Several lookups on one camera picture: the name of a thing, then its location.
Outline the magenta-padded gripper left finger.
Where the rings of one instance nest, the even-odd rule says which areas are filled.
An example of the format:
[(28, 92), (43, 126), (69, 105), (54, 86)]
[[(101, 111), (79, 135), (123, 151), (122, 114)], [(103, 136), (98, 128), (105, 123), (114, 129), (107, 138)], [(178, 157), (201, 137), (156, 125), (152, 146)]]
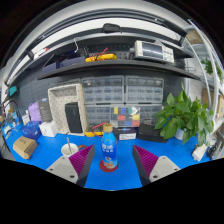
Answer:
[(95, 146), (90, 145), (71, 156), (59, 157), (47, 168), (47, 171), (84, 187), (94, 156)]

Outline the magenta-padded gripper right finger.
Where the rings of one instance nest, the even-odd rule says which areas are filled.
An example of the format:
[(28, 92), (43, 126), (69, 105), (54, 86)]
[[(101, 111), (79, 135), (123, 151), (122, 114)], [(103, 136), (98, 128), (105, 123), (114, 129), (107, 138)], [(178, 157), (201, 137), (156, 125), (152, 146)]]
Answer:
[(146, 149), (134, 145), (132, 155), (143, 186), (180, 170), (167, 156), (156, 156)]

